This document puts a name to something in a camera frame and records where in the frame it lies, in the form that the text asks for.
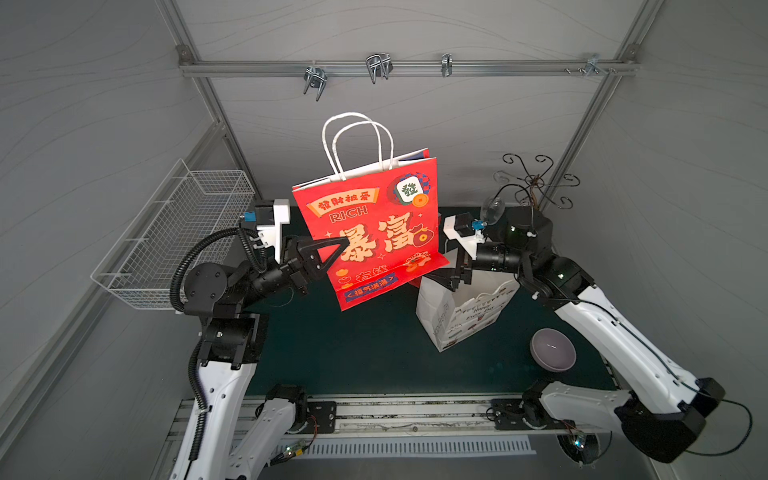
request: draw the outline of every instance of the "white rope handle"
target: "white rope handle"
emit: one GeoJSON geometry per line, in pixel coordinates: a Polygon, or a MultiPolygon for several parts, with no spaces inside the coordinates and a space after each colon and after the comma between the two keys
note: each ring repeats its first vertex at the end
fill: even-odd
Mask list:
{"type": "MultiPolygon", "coordinates": [[[[376,129],[376,135],[379,135],[378,127],[381,127],[384,129],[387,136],[389,136],[389,169],[391,170],[392,167],[394,166],[392,159],[395,157],[395,144],[394,144],[394,141],[392,140],[392,134],[389,133],[389,129],[384,125],[380,124],[378,121],[373,121],[373,120],[357,121],[339,130],[339,133],[337,133],[336,136],[333,137],[333,143],[331,143],[331,148],[333,149],[333,158],[336,159],[336,164],[339,165],[339,170],[341,171],[342,180],[346,180],[346,176],[344,175],[344,170],[341,168],[341,162],[339,162],[339,152],[336,151],[336,142],[339,140],[339,136],[341,136],[341,134],[344,133],[345,131],[348,131],[350,128],[356,127],[358,125],[367,125],[367,124],[373,125],[373,127],[376,129]]],[[[382,171],[384,171],[384,160],[382,160],[381,137],[379,137],[379,166],[382,168],[382,171]]]]}
{"type": "MultiPolygon", "coordinates": [[[[336,164],[333,163],[333,157],[331,157],[331,152],[328,150],[328,142],[326,141],[326,129],[328,128],[328,124],[331,123],[334,120],[339,120],[340,118],[344,117],[360,117],[365,118],[367,121],[372,121],[370,118],[363,114],[359,114],[356,111],[348,111],[343,114],[333,115],[331,118],[326,120],[326,123],[323,125],[323,148],[326,149],[326,157],[328,157],[328,161],[331,163],[331,168],[333,169],[333,173],[336,175],[340,175],[342,180],[346,180],[346,175],[344,174],[344,169],[341,168],[341,164],[339,164],[338,159],[336,160],[336,164],[339,165],[338,168],[336,168],[336,164]]],[[[382,137],[379,134],[379,128],[375,125],[373,125],[373,129],[376,130],[376,138],[379,140],[379,162],[382,161],[382,137]]]]}

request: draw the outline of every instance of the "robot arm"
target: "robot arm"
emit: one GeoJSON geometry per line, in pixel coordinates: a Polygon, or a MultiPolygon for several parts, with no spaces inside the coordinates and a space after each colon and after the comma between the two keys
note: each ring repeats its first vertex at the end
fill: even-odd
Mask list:
{"type": "MultiPolygon", "coordinates": [[[[286,209],[286,200],[276,200],[274,206],[257,206],[252,221],[258,215],[266,227],[213,233],[190,250],[174,274],[171,304],[187,315],[199,316],[203,329],[189,365],[196,405],[170,480],[255,479],[270,462],[286,431],[299,432],[307,426],[306,392],[296,386],[276,386],[267,394],[256,425],[230,452],[240,406],[266,339],[267,315],[249,313],[244,308],[285,288],[306,295],[308,284],[322,279],[349,246],[345,237],[280,238],[280,226],[287,222],[286,209]],[[270,209],[273,215],[264,214],[270,209]],[[263,264],[258,259],[255,263],[245,260],[237,268],[201,263],[186,274],[205,246],[222,236],[237,234],[242,236],[244,246],[248,245],[246,235],[252,239],[258,235],[257,246],[275,246],[276,257],[260,255],[263,264]],[[334,246],[336,250],[321,261],[318,249],[334,246]],[[179,285],[185,275],[187,302],[181,303],[179,285]]],[[[283,452],[275,462],[300,455],[302,447],[302,442],[297,443],[296,449],[283,452]]]]}
{"type": "Polygon", "coordinates": [[[725,396],[723,388],[713,379],[697,379],[664,355],[586,272],[554,254],[549,219],[530,207],[509,209],[507,218],[495,239],[484,235],[469,214],[446,218],[446,236],[457,240],[468,258],[464,265],[428,276],[455,288],[459,277],[472,281],[471,270],[516,273],[534,300],[578,330],[631,387],[603,391],[540,381],[523,395],[526,422],[533,427],[552,419],[596,425],[623,433],[659,462],[672,462],[698,438],[705,418],[725,396]]]}

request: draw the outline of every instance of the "metal hook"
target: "metal hook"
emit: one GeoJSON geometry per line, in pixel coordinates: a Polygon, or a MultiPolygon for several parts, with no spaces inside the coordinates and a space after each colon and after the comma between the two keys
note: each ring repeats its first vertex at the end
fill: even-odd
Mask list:
{"type": "Polygon", "coordinates": [[[326,75],[326,72],[322,68],[312,65],[307,67],[304,71],[304,80],[306,80],[306,83],[304,84],[304,94],[306,95],[310,87],[317,88],[317,97],[315,98],[315,101],[318,101],[320,95],[323,94],[323,90],[326,88],[328,75],[326,75]]]}
{"type": "Polygon", "coordinates": [[[544,173],[539,175],[539,177],[543,177],[544,175],[546,175],[547,172],[549,172],[549,169],[554,166],[554,160],[552,160],[552,158],[549,157],[548,155],[536,155],[536,158],[534,160],[536,160],[540,164],[549,160],[549,167],[547,167],[547,170],[544,170],[544,173]]]}
{"type": "Polygon", "coordinates": [[[450,77],[453,74],[453,55],[449,53],[442,54],[440,65],[442,67],[442,76],[450,77]]]}
{"type": "Polygon", "coordinates": [[[371,76],[373,84],[376,84],[376,75],[379,72],[381,72],[381,75],[385,80],[389,80],[389,72],[394,68],[392,59],[389,57],[388,53],[375,53],[366,58],[366,67],[368,68],[368,74],[371,76]]]}
{"type": "Polygon", "coordinates": [[[515,162],[515,158],[520,160],[520,163],[523,163],[523,159],[520,158],[520,155],[515,154],[504,154],[502,155],[502,161],[506,164],[513,164],[515,162]]]}
{"type": "Polygon", "coordinates": [[[515,200],[519,204],[521,204],[523,206],[526,206],[526,207],[530,206],[532,209],[533,208],[537,208],[538,209],[538,202],[537,202],[536,198],[534,197],[534,192],[533,192],[533,189],[535,188],[536,190],[538,190],[538,192],[541,194],[541,196],[543,198],[546,198],[547,200],[552,202],[557,208],[559,208],[561,210],[568,210],[568,209],[573,208],[574,204],[573,204],[573,202],[571,201],[570,198],[568,198],[568,197],[560,197],[560,203],[558,204],[558,203],[554,202],[544,192],[544,190],[542,190],[542,188],[543,187],[554,187],[554,188],[557,188],[557,187],[578,187],[579,185],[581,185],[581,180],[579,179],[579,177],[577,177],[576,175],[573,175],[573,174],[565,174],[565,175],[563,175],[563,180],[565,182],[567,182],[567,183],[547,184],[547,183],[545,183],[545,180],[544,180],[543,176],[546,175],[547,172],[549,172],[550,169],[552,169],[552,167],[554,166],[554,161],[552,160],[551,157],[549,157],[548,155],[536,155],[535,160],[536,160],[537,163],[543,164],[544,162],[547,162],[547,161],[549,162],[549,166],[547,167],[546,170],[544,170],[544,173],[537,174],[537,175],[533,175],[533,174],[531,174],[531,172],[528,171],[528,168],[526,167],[525,162],[522,160],[522,158],[519,155],[517,155],[517,154],[504,154],[504,155],[502,155],[502,161],[504,161],[504,163],[506,163],[506,164],[513,164],[515,162],[515,159],[520,161],[520,165],[522,165],[523,170],[525,170],[525,177],[524,178],[515,177],[514,175],[511,175],[511,174],[509,174],[509,173],[507,173],[507,172],[505,172],[503,170],[498,170],[498,171],[494,172],[493,173],[493,179],[497,183],[507,182],[507,184],[504,187],[499,189],[499,191],[496,194],[496,196],[498,196],[502,192],[502,190],[504,190],[505,187],[508,187],[509,185],[515,185],[515,186],[517,186],[520,189],[520,190],[515,192],[515,200]],[[518,180],[522,181],[523,183],[525,183],[525,186],[523,187],[522,185],[519,185],[519,184],[513,184],[511,182],[511,180],[513,178],[517,178],[518,180]],[[525,193],[525,198],[521,199],[519,197],[519,194],[521,192],[525,193]]]}

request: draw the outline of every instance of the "cable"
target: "cable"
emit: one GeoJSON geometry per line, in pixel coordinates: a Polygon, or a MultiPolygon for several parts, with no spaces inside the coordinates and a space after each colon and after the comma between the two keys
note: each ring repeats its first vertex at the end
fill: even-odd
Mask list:
{"type": "Polygon", "coordinates": [[[587,465],[592,465],[597,460],[600,460],[600,458],[602,458],[602,456],[605,455],[605,452],[607,452],[608,449],[611,447],[611,442],[613,442],[613,441],[614,441],[614,431],[611,430],[611,436],[608,437],[608,445],[605,446],[605,450],[603,450],[597,457],[595,457],[594,460],[589,462],[587,465]]]}
{"type": "MultiPolygon", "coordinates": [[[[686,384],[684,382],[681,382],[681,383],[683,383],[684,387],[686,387],[689,390],[693,390],[694,392],[696,392],[699,395],[703,395],[703,396],[709,397],[711,399],[714,399],[713,396],[707,395],[706,393],[702,393],[701,391],[694,389],[693,387],[689,386],[688,384],[686,384]]],[[[724,455],[728,455],[730,453],[734,453],[736,450],[740,449],[741,446],[744,445],[744,442],[746,442],[746,439],[748,439],[750,437],[750,433],[752,433],[752,426],[753,426],[752,412],[750,411],[750,409],[746,405],[744,405],[743,403],[734,402],[733,400],[722,399],[722,401],[725,402],[725,403],[733,403],[734,405],[740,406],[741,408],[744,409],[744,411],[746,412],[747,416],[750,418],[750,425],[746,428],[746,433],[744,434],[744,437],[742,437],[741,442],[739,442],[732,449],[726,450],[725,452],[702,453],[702,452],[692,452],[691,450],[686,450],[685,451],[686,453],[690,453],[691,455],[699,455],[700,457],[722,457],[724,455]]]]}
{"type": "Polygon", "coordinates": [[[205,391],[203,391],[203,385],[200,382],[200,376],[197,373],[197,354],[200,353],[200,347],[203,345],[203,337],[197,341],[197,345],[192,350],[190,361],[187,364],[187,377],[189,378],[192,391],[194,392],[194,398],[197,400],[197,408],[200,412],[197,414],[197,426],[194,430],[194,437],[192,438],[192,448],[190,449],[189,460],[197,460],[197,455],[200,453],[200,445],[203,443],[203,434],[205,433],[205,425],[208,420],[208,400],[205,397],[205,391]]]}
{"type": "Polygon", "coordinates": [[[290,298],[287,302],[281,303],[280,305],[272,305],[271,303],[264,303],[266,306],[271,306],[272,308],[280,308],[281,306],[288,305],[289,303],[293,302],[293,296],[296,294],[296,291],[293,289],[293,287],[290,287],[290,298]]]}
{"type": "MultiPolygon", "coordinates": [[[[659,356],[658,353],[656,353],[655,350],[650,348],[647,343],[645,343],[639,336],[635,335],[635,333],[632,330],[628,329],[627,326],[625,326],[622,322],[620,322],[619,319],[616,318],[616,316],[613,313],[609,312],[604,306],[602,306],[602,305],[600,305],[598,303],[595,303],[595,302],[590,302],[589,300],[582,300],[582,299],[562,299],[562,298],[550,298],[550,299],[547,299],[547,301],[549,301],[549,300],[560,300],[560,301],[573,302],[573,303],[584,302],[584,303],[589,303],[590,305],[594,305],[596,307],[601,308],[608,315],[610,315],[612,319],[614,319],[616,324],[620,325],[622,328],[627,330],[630,333],[630,335],[632,335],[638,342],[640,342],[640,344],[642,346],[644,346],[649,352],[653,353],[654,356],[658,359],[658,361],[662,365],[664,365],[664,368],[667,369],[667,371],[670,373],[670,375],[672,375],[675,379],[680,380],[680,377],[677,376],[677,374],[675,374],[675,372],[673,372],[672,369],[670,369],[670,367],[667,365],[667,363],[662,360],[662,358],[659,356]]],[[[733,400],[716,399],[715,397],[713,397],[711,395],[707,395],[706,393],[704,393],[704,392],[702,392],[702,391],[700,391],[698,389],[695,389],[694,387],[688,385],[687,383],[683,382],[682,380],[680,381],[680,384],[682,386],[684,386],[685,388],[689,389],[690,391],[695,392],[698,395],[706,396],[708,398],[715,399],[715,400],[718,400],[718,401],[721,401],[721,402],[731,403],[731,404],[740,406],[741,408],[744,409],[744,411],[746,411],[746,414],[747,414],[747,416],[749,417],[749,420],[750,420],[750,424],[746,428],[746,433],[744,434],[744,437],[742,437],[741,441],[735,447],[733,447],[730,450],[726,450],[725,452],[718,452],[718,453],[692,452],[690,450],[686,450],[685,452],[686,453],[690,453],[692,455],[699,455],[699,456],[702,456],[702,457],[721,457],[721,456],[724,456],[724,455],[729,455],[730,453],[734,453],[736,450],[740,449],[741,446],[744,445],[744,442],[746,442],[746,439],[749,438],[750,433],[752,433],[752,427],[754,425],[754,421],[753,421],[752,412],[750,411],[750,409],[746,405],[744,405],[743,403],[739,403],[739,402],[736,402],[736,401],[733,401],[733,400]]]]}
{"type": "MultiPolygon", "coordinates": [[[[259,236],[258,233],[256,233],[251,229],[244,228],[243,230],[245,231],[245,233],[247,233],[251,237],[258,238],[259,236]]],[[[232,237],[233,235],[237,235],[237,234],[238,234],[237,227],[219,230],[203,238],[202,240],[197,242],[194,245],[194,247],[190,248],[190,251],[188,251],[187,254],[184,255],[184,258],[179,262],[179,266],[176,267],[176,271],[174,272],[173,278],[170,279],[168,296],[170,297],[170,305],[173,308],[175,308],[180,312],[184,311],[184,303],[181,302],[181,283],[184,281],[184,274],[187,273],[187,270],[189,269],[190,265],[192,264],[192,262],[194,262],[194,259],[196,259],[198,255],[200,255],[200,252],[205,250],[205,248],[211,245],[213,242],[221,240],[222,238],[232,237]]]]}
{"type": "Polygon", "coordinates": [[[237,236],[240,238],[240,243],[243,245],[243,250],[245,250],[245,257],[248,259],[251,267],[258,273],[264,273],[266,271],[266,267],[262,263],[259,263],[258,259],[256,258],[256,253],[253,252],[253,245],[250,244],[248,235],[245,233],[245,229],[242,225],[238,226],[237,228],[237,236]]]}
{"type": "Polygon", "coordinates": [[[309,451],[312,444],[315,442],[315,439],[317,438],[317,419],[314,415],[310,415],[310,418],[313,422],[315,422],[315,435],[312,436],[312,440],[310,440],[310,443],[307,444],[306,447],[304,447],[304,450],[309,451]]]}
{"type": "Polygon", "coordinates": [[[575,298],[575,299],[570,299],[570,298],[547,298],[547,299],[546,299],[546,301],[548,301],[548,302],[549,302],[549,301],[552,301],[552,300],[554,300],[554,301],[559,301],[559,302],[565,302],[565,303],[571,303],[571,302],[573,302],[574,304],[576,304],[576,303],[589,303],[590,305],[594,305],[594,306],[596,306],[597,308],[599,308],[599,309],[603,310],[603,311],[604,311],[604,312],[606,312],[606,313],[607,313],[609,316],[611,316],[611,318],[614,320],[614,322],[616,322],[616,324],[617,324],[617,325],[619,325],[621,328],[623,328],[623,329],[627,330],[627,331],[629,332],[629,334],[630,334],[630,335],[632,335],[632,336],[634,337],[634,339],[635,339],[635,340],[637,340],[638,342],[640,342],[640,344],[641,344],[642,346],[644,346],[644,347],[645,347],[645,348],[646,348],[646,349],[647,349],[649,352],[653,353],[653,354],[654,354],[654,356],[656,357],[656,359],[657,359],[657,360],[658,360],[658,361],[661,363],[661,365],[663,365],[663,366],[664,366],[664,368],[665,368],[665,369],[667,369],[667,372],[668,372],[670,375],[672,375],[672,376],[673,376],[674,378],[676,378],[676,379],[679,379],[679,378],[680,378],[680,377],[678,377],[678,376],[677,376],[677,374],[676,374],[675,372],[673,372],[673,371],[672,371],[672,369],[671,369],[671,368],[670,368],[670,367],[667,365],[667,363],[666,363],[665,361],[663,361],[663,360],[662,360],[661,356],[660,356],[658,353],[656,353],[656,350],[654,350],[654,349],[652,349],[650,346],[648,346],[648,344],[647,344],[647,343],[645,343],[645,342],[644,342],[644,341],[643,341],[643,340],[642,340],[642,339],[641,339],[639,336],[637,336],[637,335],[635,334],[635,332],[633,332],[632,330],[628,329],[626,325],[624,325],[624,324],[623,324],[623,323],[622,323],[622,322],[621,322],[621,321],[620,321],[618,318],[616,318],[616,316],[615,316],[613,313],[609,312],[609,311],[608,311],[608,309],[607,309],[607,308],[605,308],[604,306],[602,306],[601,304],[599,304],[599,303],[595,303],[595,302],[591,302],[591,301],[589,301],[589,300],[582,300],[582,299],[580,299],[580,298],[575,298]]]}

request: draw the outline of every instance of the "white wire basket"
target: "white wire basket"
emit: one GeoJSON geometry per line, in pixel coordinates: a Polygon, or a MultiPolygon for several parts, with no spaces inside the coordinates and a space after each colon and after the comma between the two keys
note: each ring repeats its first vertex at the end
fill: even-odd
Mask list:
{"type": "MultiPolygon", "coordinates": [[[[181,259],[211,233],[236,226],[252,199],[243,171],[189,170],[180,159],[91,278],[135,309],[172,310],[168,290],[181,259]]],[[[233,240],[213,243],[194,265],[222,263],[233,240]]]]}

